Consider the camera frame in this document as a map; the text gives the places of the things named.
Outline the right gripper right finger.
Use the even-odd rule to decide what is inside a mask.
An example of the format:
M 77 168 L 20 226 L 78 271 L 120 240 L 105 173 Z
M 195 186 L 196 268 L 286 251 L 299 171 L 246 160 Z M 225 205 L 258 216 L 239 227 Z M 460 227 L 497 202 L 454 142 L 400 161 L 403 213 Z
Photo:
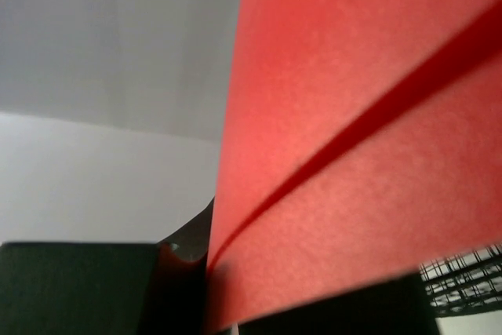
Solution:
M 417 272 L 239 324 L 238 332 L 310 335 L 440 333 Z

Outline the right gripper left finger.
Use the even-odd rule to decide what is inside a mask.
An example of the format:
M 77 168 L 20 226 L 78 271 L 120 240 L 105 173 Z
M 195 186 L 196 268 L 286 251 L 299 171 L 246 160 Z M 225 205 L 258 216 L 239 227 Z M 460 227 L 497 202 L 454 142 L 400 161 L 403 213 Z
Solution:
M 160 242 L 4 242 L 4 334 L 200 334 L 213 209 Z

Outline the red paper folder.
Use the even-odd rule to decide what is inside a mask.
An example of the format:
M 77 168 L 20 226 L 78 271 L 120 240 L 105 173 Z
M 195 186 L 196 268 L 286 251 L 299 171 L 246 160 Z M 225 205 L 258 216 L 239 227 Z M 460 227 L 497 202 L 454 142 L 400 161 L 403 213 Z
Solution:
M 501 0 L 240 0 L 205 332 L 501 239 Z

